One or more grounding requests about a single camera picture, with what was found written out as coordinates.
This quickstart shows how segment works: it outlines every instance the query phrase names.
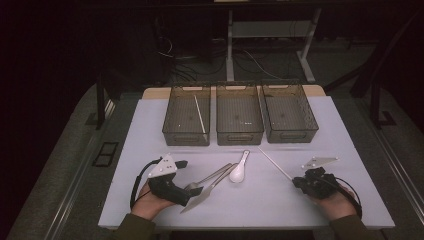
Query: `cable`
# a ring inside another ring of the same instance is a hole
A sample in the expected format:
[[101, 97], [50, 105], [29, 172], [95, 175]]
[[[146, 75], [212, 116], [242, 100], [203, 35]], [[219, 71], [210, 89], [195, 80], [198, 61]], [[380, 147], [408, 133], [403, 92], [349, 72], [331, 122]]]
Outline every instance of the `cable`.
[[141, 195], [140, 197], [138, 197], [138, 198], [134, 201], [133, 206], [137, 203], [137, 201], [138, 201], [138, 200], [140, 200], [142, 197], [146, 196], [146, 195], [147, 195], [147, 194], [149, 194], [150, 192], [151, 192], [151, 191], [149, 190], [149, 191], [145, 192], [143, 195]]
[[168, 43], [169, 43], [169, 50], [166, 53], [170, 53], [172, 51], [172, 47], [173, 47], [171, 40], [169, 40], [169, 38], [166, 38], [166, 37], [159, 37], [159, 38], [162, 38], [162, 39], [165, 39], [165, 40], [168, 41]]
[[169, 55], [169, 54], [165, 54], [165, 53], [162, 53], [162, 52], [159, 52], [159, 51], [158, 51], [158, 53], [162, 56], [165, 56], [165, 57], [174, 58], [174, 56]]
[[293, 27], [293, 37], [295, 41], [296, 41], [296, 24], [297, 24], [297, 21], [294, 22], [294, 27]]
[[293, 21], [290, 22], [289, 25], [289, 37], [291, 37], [291, 27], [293, 26]]
[[359, 195], [358, 195], [358, 193], [355, 191], [355, 189], [348, 183], [348, 182], [346, 182], [345, 180], [343, 180], [343, 179], [341, 179], [341, 178], [338, 178], [338, 177], [336, 177], [336, 179], [337, 180], [340, 180], [340, 181], [342, 181], [342, 182], [344, 182], [346, 185], [348, 185], [349, 187], [350, 187], [350, 189], [355, 193], [355, 196], [356, 196], [356, 198], [358, 198], [358, 203], [359, 203], [359, 205], [362, 205], [361, 204], [361, 199], [359, 198]]
[[[243, 49], [243, 48], [237, 48], [237, 47], [233, 47], [233, 51], [240, 51], [240, 52], [243, 52], [243, 51], [247, 51], [246, 49]], [[255, 57], [255, 59], [264, 59], [264, 58], [266, 58], [266, 57], [268, 57], [268, 55], [269, 55], [269, 53], [267, 53], [267, 54], [264, 54], [263, 56], [256, 56]], [[249, 56], [247, 56], [247, 57], [241, 57], [240, 56], [240, 58], [242, 58], [242, 59], [244, 59], [244, 60], [251, 60], [252, 58], [251, 57], [249, 57]]]
[[273, 77], [273, 78], [276, 78], [276, 79], [279, 79], [279, 80], [283, 80], [282, 78], [280, 78], [280, 77], [277, 77], [277, 76], [275, 76], [275, 75], [273, 75], [273, 74], [271, 74], [271, 73], [269, 73], [269, 72], [267, 72], [267, 71], [265, 71], [265, 69], [263, 69], [262, 67], [261, 67], [261, 65], [258, 63], [258, 61], [256, 61], [256, 59], [248, 52], [248, 51], [246, 51], [246, 50], [242, 50], [242, 51], [244, 51], [245, 53], [247, 53], [247, 55], [249, 55], [249, 57], [250, 58], [252, 58], [253, 59], [253, 61], [255, 61], [255, 63], [256, 63], [256, 65], [258, 65], [258, 67], [265, 73], [265, 74], [267, 74], [268, 76], [271, 76], [271, 77]]
[[237, 58], [235, 57], [236, 55], [233, 55], [233, 61], [237, 64], [237, 66], [239, 66], [239, 68], [241, 68], [243, 71], [245, 71], [245, 72], [248, 72], [248, 73], [254, 73], [254, 74], [257, 74], [257, 73], [262, 73], [262, 71], [256, 71], [256, 72], [254, 72], [254, 71], [250, 71], [250, 70], [247, 70], [246, 68], [244, 68], [240, 63], [239, 63], [239, 61], [237, 60]]
[[136, 177], [135, 182], [134, 182], [134, 186], [133, 186], [133, 190], [131, 192], [131, 199], [130, 199], [130, 208], [132, 209], [134, 207], [134, 204], [136, 203], [136, 201], [138, 201], [141, 197], [143, 197], [144, 195], [146, 195], [147, 193], [143, 194], [141, 197], [139, 197], [136, 200], [136, 195], [137, 195], [137, 190], [138, 190], [138, 186], [140, 186], [140, 181], [141, 181], [141, 177], [143, 176], [144, 172], [153, 164], [158, 164], [160, 161], [162, 160], [162, 157], [160, 157], [158, 160], [153, 160], [150, 163], [148, 163], [146, 166], [144, 166], [143, 170], [141, 170], [140, 174]]
[[180, 74], [178, 72], [174, 72], [174, 71], [171, 71], [171, 72], [175, 75], [175, 80], [174, 81], [178, 81], [178, 77], [177, 76], [179, 76], [180, 78], [182, 78], [182, 79], [184, 79], [184, 80], [186, 80], [188, 82], [191, 81], [190, 79], [188, 79], [187, 77], [183, 76], [182, 74]]
[[217, 72], [221, 71], [222, 67], [224, 66], [224, 63], [225, 63], [225, 58], [224, 58], [224, 59], [223, 59], [223, 61], [221, 62], [221, 64], [220, 64], [220, 66], [218, 67], [218, 69], [216, 69], [216, 70], [214, 70], [214, 71], [212, 71], [212, 72], [209, 72], [209, 73], [201, 73], [201, 72], [198, 72], [198, 71], [194, 70], [193, 68], [188, 67], [188, 66], [183, 65], [183, 64], [178, 64], [178, 66], [181, 66], [181, 67], [184, 67], [184, 68], [186, 68], [186, 69], [189, 69], [190, 71], [192, 71], [193, 73], [198, 74], [198, 75], [212, 75], [212, 74], [215, 74], [215, 73], [217, 73]]
[[173, 72], [174, 74], [176, 74], [176, 75], [178, 75], [178, 76], [180, 76], [180, 77], [182, 77], [182, 78], [185, 78], [186, 80], [188, 80], [188, 81], [197, 81], [197, 77], [195, 78], [195, 77], [193, 77], [193, 76], [191, 76], [190, 74], [188, 74], [187, 72], [185, 72], [185, 71], [181, 71], [181, 70], [179, 70], [179, 69], [177, 69], [177, 68], [175, 68], [174, 69], [175, 71]]
[[198, 73], [197, 71], [195, 71], [193, 68], [191, 68], [191, 67], [187, 67], [187, 66], [185, 66], [185, 65], [183, 65], [183, 64], [175, 65], [175, 69], [176, 69], [176, 70], [178, 70], [178, 71], [182, 71], [182, 72], [183, 72], [183, 70], [178, 69], [178, 68], [177, 68], [178, 66], [184, 67], [184, 68], [188, 69], [188, 70], [189, 70], [189, 72], [196, 74], [196, 78], [197, 78], [197, 74], [199, 74], [199, 73]]
[[[238, 57], [238, 58], [240, 58], [241, 60], [245, 60], [245, 61], [252, 61], [252, 58], [244, 52], [244, 51], [246, 51], [246, 50], [241, 49], [241, 48], [233, 48], [233, 50], [234, 50], [234, 51], [240, 51], [240, 52], [242, 52], [242, 55], [239, 55], [239, 54], [234, 53], [234, 54], [233, 54], [233, 58], [235, 58], [235, 57], [237, 56], [237, 57]], [[258, 63], [259, 65], [261, 65], [261, 70], [262, 70], [262, 69], [264, 69], [264, 66], [263, 66], [260, 62], [257, 62], [257, 63]]]

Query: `white table surface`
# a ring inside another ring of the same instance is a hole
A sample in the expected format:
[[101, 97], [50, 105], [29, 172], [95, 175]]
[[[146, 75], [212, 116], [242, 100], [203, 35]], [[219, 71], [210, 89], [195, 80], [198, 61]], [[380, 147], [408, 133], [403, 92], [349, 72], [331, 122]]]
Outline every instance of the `white table surface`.
[[[394, 222], [365, 169], [330, 97], [308, 97], [319, 125], [311, 143], [269, 144], [264, 133], [260, 147], [291, 177], [304, 176], [301, 165], [312, 157], [338, 157], [324, 166], [327, 173], [349, 182], [358, 192], [363, 222], [369, 228], [394, 227]], [[116, 229], [125, 214], [136, 176], [150, 161], [171, 153], [175, 161], [187, 160], [174, 183], [179, 187], [199, 181], [227, 163], [240, 160], [250, 150], [242, 183], [224, 179], [211, 196], [196, 208], [180, 214], [173, 206], [156, 218], [158, 230], [206, 229], [313, 229], [327, 226], [319, 208], [259, 151], [257, 146], [218, 146], [215, 99], [211, 101], [211, 143], [208, 147], [169, 147], [162, 134], [167, 99], [140, 100], [99, 220], [99, 226]], [[143, 176], [147, 179], [150, 167]]]

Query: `gray floor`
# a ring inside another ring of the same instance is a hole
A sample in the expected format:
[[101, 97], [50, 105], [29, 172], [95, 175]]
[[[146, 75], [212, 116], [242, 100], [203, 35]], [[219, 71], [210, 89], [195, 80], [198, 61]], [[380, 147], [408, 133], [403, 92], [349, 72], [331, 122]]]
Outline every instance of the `gray floor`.
[[[249, 45], [236, 47], [249, 51], [263, 68], [283, 78], [305, 78], [296, 59], [295, 50], [301, 43], [281, 41], [272, 45], [272, 51], [253, 51]], [[316, 84], [324, 86], [362, 64], [373, 50], [373, 46], [353, 47], [348, 50], [347, 42], [314, 43], [308, 61], [316, 78]], [[242, 51], [236, 52], [237, 80], [260, 80], [272, 78], [264, 74], [250, 57]], [[225, 80], [224, 57], [212, 63], [196, 60], [177, 65], [197, 80]], [[424, 162], [424, 136], [396, 104], [389, 93], [382, 94], [382, 110], [388, 111], [395, 119], [396, 126], [385, 126], [376, 130], [368, 119], [369, 96], [353, 99], [349, 95], [353, 81], [328, 92], [348, 129], [365, 167], [385, 202], [396, 227], [374, 231], [379, 239], [423, 239], [424, 227], [405, 194], [405, 186], [399, 184], [390, 160], [399, 159], [417, 192], [424, 192], [424, 176], [421, 174]], [[106, 198], [110, 181], [119, 154], [124, 145], [132, 113], [140, 94], [124, 94], [115, 102], [114, 111], [108, 115], [106, 124], [100, 130], [88, 124], [87, 119], [96, 111], [95, 87], [90, 88], [75, 108], [69, 123], [52, 152], [42, 175], [23, 207], [8, 239], [106, 239], [110, 231], [97, 226]], [[108, 168], [92, 167], [103, 142], [119, 142], [118, 151]], [[317, 240], [333, 239], [328, 228], [314, 231]]]

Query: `dark background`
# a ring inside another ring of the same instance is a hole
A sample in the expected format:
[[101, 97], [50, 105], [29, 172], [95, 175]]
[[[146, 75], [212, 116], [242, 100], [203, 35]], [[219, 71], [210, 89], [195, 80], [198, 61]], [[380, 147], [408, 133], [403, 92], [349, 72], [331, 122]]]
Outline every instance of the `dark background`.
[[[398, 11], [325, 8], [316, 37], [377, 39], [386, 30], [381, 27], [385, 23], [401, 22], [396, 17], [400, 16]], [[122, 91], [140, 90], [146, 84], [160, 86], [166, 81], [168, 69], [155, 54], [160, 45], [158, 33], [172, 37], [177, 45], [180, 41], [181, 48], [191, 46], [191, 50], [206, 58], [208, 40], [225, 38], [226, 14], [191, 13], [183, 16], [168, 12], [164, 28], [157, 31], [151, 28], [150, 15], [134, 12], [87, 15], [73, 1], [0, 3], [3, 110], [0, 239], [6, 238], [74, 107], [99, 75], [109, 76], [107, 91], [115, 98]], [[272, 11], [261, 13], [265, 18], [274, 16]], [[306, 19], [310, 18], [309, 14], [310, 10], [305, 9]], [[248, 16], [251, 13], [238, 14], [241, 19]], [[417, 104], [422, 100], [414, 97], [420, 96], [423, 89], [423, 81], [419, 79], [424, 67], [422, 16], [408, 29], [381, 77], [387, 79], [387, 88], [394, 90], [400, 89], [399, 79], [403, 79], [401, 91], [395, 97], [424, 129], [423, 110]], [[188, 33], [187, 29], [197, 29], [196, 34]]]

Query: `white spoon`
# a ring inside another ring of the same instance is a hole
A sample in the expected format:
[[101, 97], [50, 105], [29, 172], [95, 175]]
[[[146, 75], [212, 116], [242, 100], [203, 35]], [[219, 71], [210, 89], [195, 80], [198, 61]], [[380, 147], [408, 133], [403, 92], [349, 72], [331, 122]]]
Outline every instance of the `white spoon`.
[[234, 168], [230, 173], [230, 180], [235, 183], [240, 183], [244, 180], [244, 164], [246, 163], [247, 156], [249, 156], [250, 151], [245, 150], [243, 152], [243, 156], [237, 167]]

